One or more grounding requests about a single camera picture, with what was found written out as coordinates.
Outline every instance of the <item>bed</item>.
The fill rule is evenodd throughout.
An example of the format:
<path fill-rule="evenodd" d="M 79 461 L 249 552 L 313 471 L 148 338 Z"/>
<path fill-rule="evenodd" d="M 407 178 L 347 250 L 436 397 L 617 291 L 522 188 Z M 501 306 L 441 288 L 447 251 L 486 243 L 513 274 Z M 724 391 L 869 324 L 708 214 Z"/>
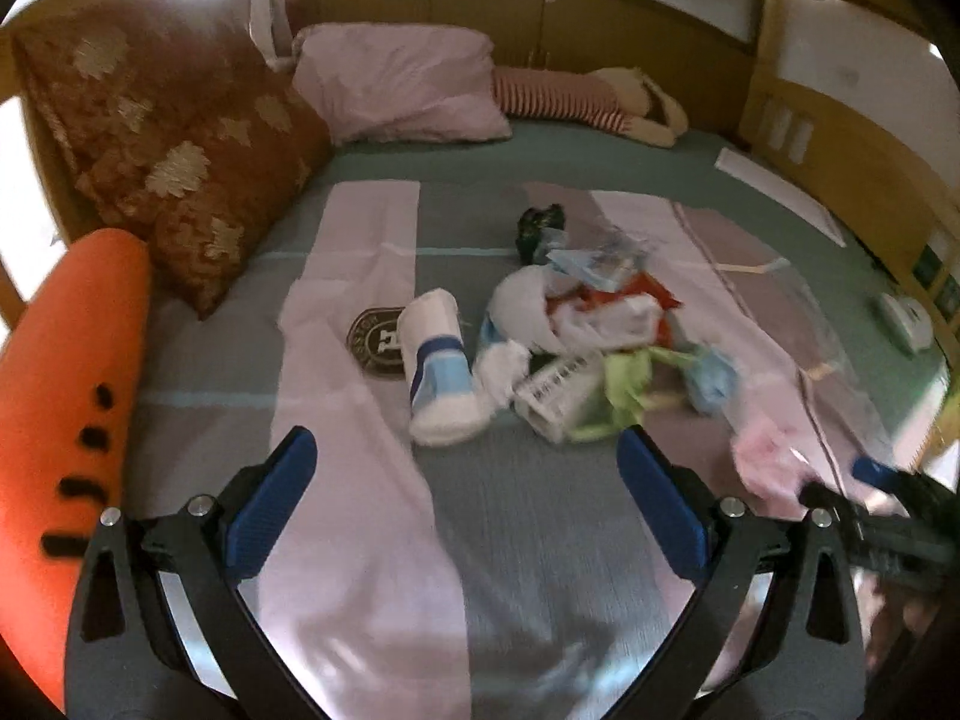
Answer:
<path fill-rule="evenodd" d="M 55 8 L 54 0 L 40 5 L 35 15 Z M 45 187 L 72 241 L 96 221 L 64 200 L 73 194 L 50 135 L 31 121 Z M 853 235 L 839 247 L 720 172 L 722 148 L 733 145 L 699 131 L 662 151 L 532 122 L 482 146 L 343 148 L 212 317 L 198 322 L 184 303 L 155 295 L 125 509 L 151 517 L 217 493 L 237 469 L 262 461 L 291 420 L 307 424 L 320 442 L 317 478 L 263 575 L 242 592 L 320 704 L 337 717 L 599 717 L 691 589 L 672 577 L 619 482 L 613 444 L 550 447 L 506 413 L 457 452 L 411 452 L 405 384 L 357 384 L 344 340 L 363 311 L 443 287 L 458 300 L 470 354 L 493 287 L 517 268 L 515 223 L 529 205 L 569 202 L 588 223 L 616 207 L 679 203 L 690 226 L 707 225 L 685 233 L 690 241 L 718 224 L 738 241 L 733 248 L 752 252 L 752 264 L 735 265 L 779 263 L 794 296 L 808 285 L 815 303 L 800 300 L 798 316 L 819 317 L 810 326 L 824 329 L 817 348 L 830 353 L 819 360 L 829 370 L 805 375 L 819 370 L 816 381 L 843 383 L 841 399 L 857 395 L 845 402 L 862 407 L 853 431 L 861 449 L 909 463 L 928 432 L 923 404 L 939 407 L 943 354 L 900 351 L 872 312 L 889 281 Z M 353 206 L 368 212 L 366 224 L 351 221 Z M 346 226 L 325 233 L 332 218 Z M 715 260 L 700 256 L 704 266 Z M 337 319 L 347 324 L 334 327 L 323 312 L 344 285 L 373 291 L 350 293 L 349 316 Z M 836 396 L 824 402 L 835 405 Z M 853 424 L 847 406 L 823 417 L 834 430 L 827 442 L 843 447 L 841 463 L 830 461 L 824 474 L 861 495 L 848 478 L 857 441 L 837 433 Z M 661 419 L 669 423 L 669 414 Z M 750 500 L 717 449 L 728 446 L 728 428 L 714 428 L 707 425 L 709 452 L 676 439 L 664 448 L 686 448 L 677 461 L 697 467 L 714 493 Z M 217 685 L 175 578 L 164 582 L 195 668 Z"/>

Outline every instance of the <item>brown patterned pillow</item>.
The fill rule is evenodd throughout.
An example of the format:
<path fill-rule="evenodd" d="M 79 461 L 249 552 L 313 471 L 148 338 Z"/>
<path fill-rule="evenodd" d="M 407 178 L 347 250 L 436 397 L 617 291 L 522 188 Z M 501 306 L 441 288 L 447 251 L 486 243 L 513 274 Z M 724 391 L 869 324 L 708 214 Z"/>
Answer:
<path fill-rule="evenodd" d="M 96 6 L 16 44 L 77 188 L 206 317 L 332 146 L 232 6 L 194 4 Z"/>

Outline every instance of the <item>black marking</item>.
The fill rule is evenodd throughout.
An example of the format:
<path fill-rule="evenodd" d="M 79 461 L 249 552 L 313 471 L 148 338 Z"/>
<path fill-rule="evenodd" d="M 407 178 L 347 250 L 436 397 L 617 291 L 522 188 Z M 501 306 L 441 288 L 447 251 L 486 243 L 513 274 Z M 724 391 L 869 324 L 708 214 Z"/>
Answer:
<path fill-rule="evenodd" d="M 80 431 L 80 443 L 87 449 L 98 452 L 110 450 L 110 437 L 107 435 L 107 430 L 94 425 L 88 425 Z"/>
<path fill-rule="evenodd" d="M 113 390 L 106 384 L 98 384 L 93 394 L 97 398 L 97 405 L 105 412 L 113 408 Z"/>
<path fill-rule="evenodd" d="M 83 557 L 90 539 L 75 533 L 44 533 L 40 547 L 47 557 Z"/>
<path fill-rule="evenodd" d="M 64 498 L 89 498 L 102 507 L 107 506 L 107 490 L 96 479 L 85 476 L 64 476 L 56 486 L 56 491 Z"/>

